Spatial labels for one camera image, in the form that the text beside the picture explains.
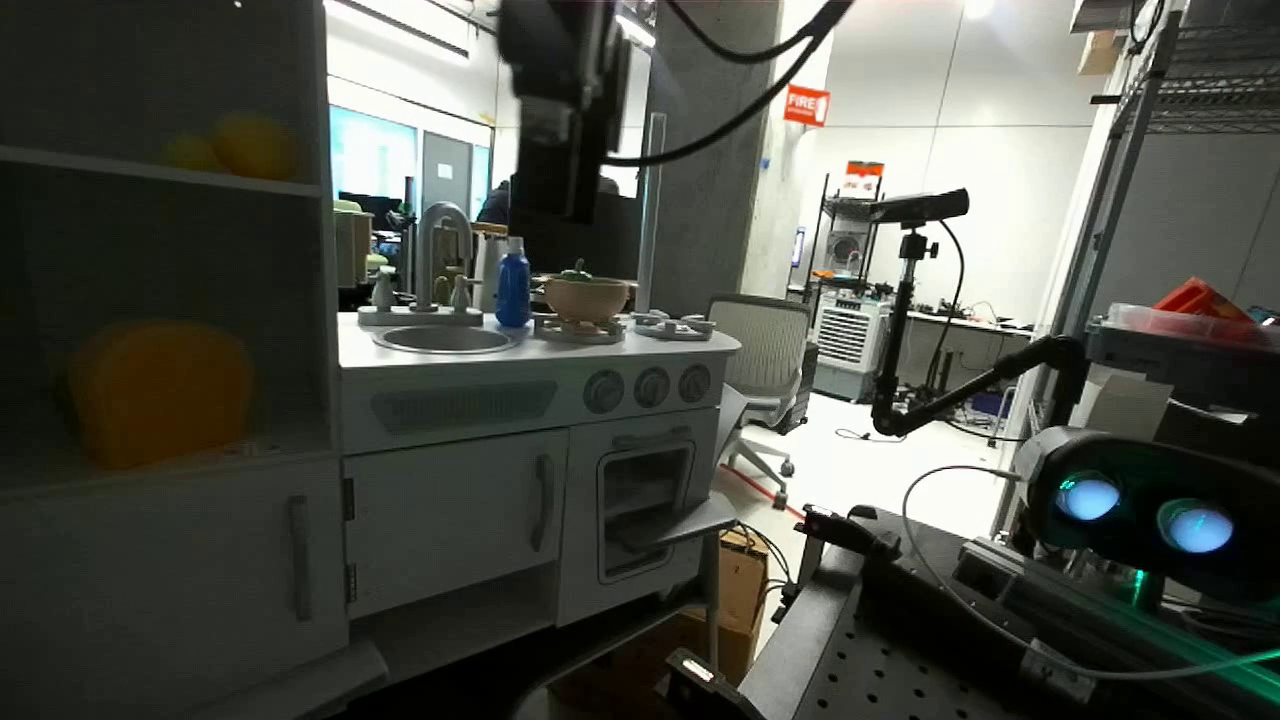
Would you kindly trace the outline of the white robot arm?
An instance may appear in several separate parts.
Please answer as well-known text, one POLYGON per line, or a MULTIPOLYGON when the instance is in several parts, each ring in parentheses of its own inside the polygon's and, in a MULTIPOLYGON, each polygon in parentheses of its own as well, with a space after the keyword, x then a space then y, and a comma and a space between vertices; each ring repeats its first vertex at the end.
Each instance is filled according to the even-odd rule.
POLYGON ((498 47, 521 114, 512 232, 531 264, 572 264, 620 143, 627 47, 616 0, 501 0, 498 47))

